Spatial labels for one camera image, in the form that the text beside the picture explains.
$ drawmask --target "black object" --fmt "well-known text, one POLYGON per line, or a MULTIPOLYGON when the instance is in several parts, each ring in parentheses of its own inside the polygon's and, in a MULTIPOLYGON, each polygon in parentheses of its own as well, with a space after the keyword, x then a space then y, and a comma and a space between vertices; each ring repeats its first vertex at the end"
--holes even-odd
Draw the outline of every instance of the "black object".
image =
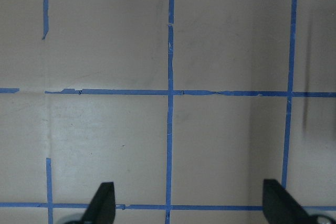
POLYGON ((101 183, 81 220, 66 224, 112 224, 116 216, 115 203, 113 182, 101 183))
POLYGON ((336 224, 328 216, 309 215, 275 179, 264 180, 262 203, 270 224, 336 224))

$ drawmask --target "floor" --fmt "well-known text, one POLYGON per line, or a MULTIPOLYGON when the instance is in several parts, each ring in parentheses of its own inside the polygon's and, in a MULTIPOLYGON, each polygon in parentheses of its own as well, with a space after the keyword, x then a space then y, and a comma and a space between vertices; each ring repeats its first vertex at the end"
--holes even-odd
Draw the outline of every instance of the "floor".
POLYGON ((336 0, 0 0, 0 224, 336 218, 336 0))

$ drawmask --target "blue grid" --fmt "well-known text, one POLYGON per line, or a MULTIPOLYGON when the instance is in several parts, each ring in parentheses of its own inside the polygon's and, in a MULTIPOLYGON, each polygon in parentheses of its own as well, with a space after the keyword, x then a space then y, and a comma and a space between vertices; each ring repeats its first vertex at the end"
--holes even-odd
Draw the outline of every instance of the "blue grid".
MULTIPOLYGON (((173 104, 175 95, 228 95, 247 97, 286 97, 286 123, 285 139, 283 149, 282 180, 284 187, 287 185, 288 155, 290 144, 290 123, 293 97, 316 97, 316 98, 336 98, 336 92, 293 92, 294 59, 295 59, 295 34, 296 34, 296 9, 297 0, 291 0, 291 23, 290 23, 290 47, 289 47, 289 72, 287 91, 209 91, 209 90, 174 90, 173 78, 173 54, 174 54, 174 0, 169 0, 169 24, 168 24, 168 89, 167 90, 109 90, 109 89, 64 89, 58 92, 45 91, 45 94, 111 94, 111 95, 166 95, 168 97, 167 112, 167 169, 166 169, 166 202, 165 205, 128 205, 118 204, 117 209, 136 210, 165 210, 165 224, 170 223, 171 210, 214 210, 214 211, 262 211, 262 206, 205 206, 205 205, 172 205, 172 146, 173 146, 173 104)), ((43 2, 43 39, 49 30, 48 21, 48 0, 43 2)), ((17 93, 19 88, 0 88, 0 93, 17 93)), ((48 209, 48 224, 53 224, 54 208, 87 208, 88 204, 54 204, 51 159, 46 159, 47 175, 47 203, 38 202, 0 202, 0 207, 42 207, 48 209)), ((336 211, 336 206, 306 206, 322 211, 336 211)))

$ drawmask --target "grid square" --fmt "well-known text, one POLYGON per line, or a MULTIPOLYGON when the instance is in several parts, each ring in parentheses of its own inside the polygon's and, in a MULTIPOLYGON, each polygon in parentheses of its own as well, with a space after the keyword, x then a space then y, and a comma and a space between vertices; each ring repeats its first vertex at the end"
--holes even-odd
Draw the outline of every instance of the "grid square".
POLYGON ((298 0, 295 91, 336 92, 336 0, 298 0))
POLYGON ((49 0, 48 87, 167 89, 168 0, 49 0))
POLYGON ((0 199, 46 202, 48 114, 44 95, 2 94, 0 199))
POLYGON ((0 87, 43 90, 43 0, 0 0, 0 87))
POLYGON ((261 205, 262 180, 281 180, 286 98, 175 99, 173 204, 261 205))
POLYGON ((56 203, 89 203, 115 182, 119 204, 164 204, 167 98, 53 95, 56 203))
POLYGON ((261 211, 172 211, 171 224, 267 224, 261 211))
MULTIPOLYGON (((76 220, 84 211, 85 209, 55 208, 54 223, 64 224, 66 221, 76 220)), ((115 216, 114 223, 118 224, 164 223, 165 211, 117 209, 115 216)))
POLYGON ((0 208, 1 224, 48 223, 47 208, 0 208))
POLYGON ((293 98, 287 188, 304 206, 333 206, 336 100, 293 98))
POLYGON ((286 90, 291 0, 175 0, 176 89, 286 90))

